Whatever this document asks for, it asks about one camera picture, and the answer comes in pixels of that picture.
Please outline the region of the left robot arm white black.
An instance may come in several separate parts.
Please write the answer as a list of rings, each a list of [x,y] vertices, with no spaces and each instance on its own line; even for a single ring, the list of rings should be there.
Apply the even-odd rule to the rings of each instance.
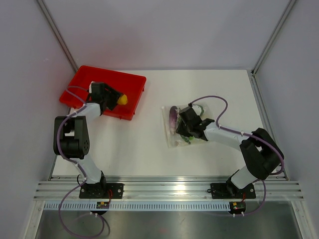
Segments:
[[[100,117],[106,110],[126,105],[127,96],[106,83],[92,83],[85,92],[86,99],[71,92],[83,105],[66,116],[57,116],[54,121],[53,150],[64,160],[72,163],[79,172],[77,189],[81,199],[121,199],[124,185],[108,183],[102,170],[89,155],[90,139],[88,124]]]

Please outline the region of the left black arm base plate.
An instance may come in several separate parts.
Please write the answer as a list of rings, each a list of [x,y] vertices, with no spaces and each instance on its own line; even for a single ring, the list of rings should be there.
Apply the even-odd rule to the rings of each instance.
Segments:
[[[124,184],[107,183],[106,185],[84,184],[79,193],[80,199],[121,199],[123,197]]]

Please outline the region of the purple fake eggplant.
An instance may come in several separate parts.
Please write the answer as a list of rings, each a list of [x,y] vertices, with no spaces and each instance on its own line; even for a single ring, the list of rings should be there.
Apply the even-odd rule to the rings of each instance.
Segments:
[[[169,127],[175,129],[177,122],[177,106],[172,106],[169,110]]]

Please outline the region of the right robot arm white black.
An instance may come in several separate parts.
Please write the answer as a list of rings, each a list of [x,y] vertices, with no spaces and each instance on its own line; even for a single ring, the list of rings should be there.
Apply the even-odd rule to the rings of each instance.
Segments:
[[[179,112],[176,133],[204,141],[221,143],[242,153],[245,166],[224,183],[211,183],[213,199],[254,199],[253,183],[264,181],[278,166],[284,166],[284,155],[263,128],[251,133],[225,128],[213,119],[201,119],[192,105]]]

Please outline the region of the yellow fake lemon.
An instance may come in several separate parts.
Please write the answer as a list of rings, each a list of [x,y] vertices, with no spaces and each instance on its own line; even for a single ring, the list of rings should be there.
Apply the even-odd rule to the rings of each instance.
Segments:
[[[128,103],[128,98],[125,94],[121,95],[117,101],[118,105],[126,105]]]

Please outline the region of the dark green fake cucumber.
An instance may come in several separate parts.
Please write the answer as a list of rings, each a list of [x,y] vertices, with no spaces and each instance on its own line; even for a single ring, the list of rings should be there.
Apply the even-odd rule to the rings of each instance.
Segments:
[[[187,144],[191,144],[191,141],[193,140],[193,136],[183,136],[183,135],[179,135],[179,136]]]

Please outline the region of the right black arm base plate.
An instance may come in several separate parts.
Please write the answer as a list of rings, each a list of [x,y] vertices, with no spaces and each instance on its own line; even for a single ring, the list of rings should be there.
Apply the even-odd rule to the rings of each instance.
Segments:
[[[256,199],[252,183],[243,189],[230,189],[227,183],[211,183],[206,191],[211,194],[212,199]]]

